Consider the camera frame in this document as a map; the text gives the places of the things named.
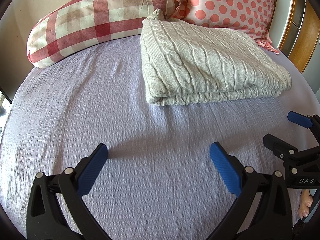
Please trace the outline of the person's right hand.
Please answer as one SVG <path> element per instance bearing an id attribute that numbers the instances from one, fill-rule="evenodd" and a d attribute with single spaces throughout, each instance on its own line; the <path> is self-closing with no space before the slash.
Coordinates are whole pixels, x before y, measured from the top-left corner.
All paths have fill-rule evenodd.
<path id="1" fill-rule="evenodd" d="M 300 195 L 300 204 L 298 208 L 298 215 L 300 219 L 306 218 L 309 215 L 312 202 L 313 198 L 310 194 L 310 190 L 302 190 Z"/>

